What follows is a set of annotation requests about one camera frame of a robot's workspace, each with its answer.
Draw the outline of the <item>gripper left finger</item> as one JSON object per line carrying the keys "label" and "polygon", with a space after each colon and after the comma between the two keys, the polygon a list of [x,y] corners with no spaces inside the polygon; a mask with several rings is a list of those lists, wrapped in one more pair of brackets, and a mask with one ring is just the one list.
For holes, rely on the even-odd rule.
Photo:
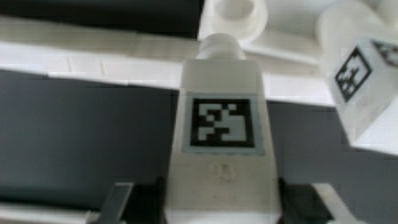
{"label": "gripper left finger", "polygon": [[114,184],[100,214],[91,224],[121,224],[134,187],[134,182],[120,182]]}

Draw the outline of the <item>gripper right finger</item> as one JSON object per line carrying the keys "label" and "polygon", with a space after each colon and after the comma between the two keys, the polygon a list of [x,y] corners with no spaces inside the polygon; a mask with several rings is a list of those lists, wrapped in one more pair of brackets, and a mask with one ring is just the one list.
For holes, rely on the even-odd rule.
{"label": "gripper right finger", "polygon": [[333,215],[333,220],[328,224],[368,224],[356,218],[333,185],[328,183],[315,183],[313,187]]}

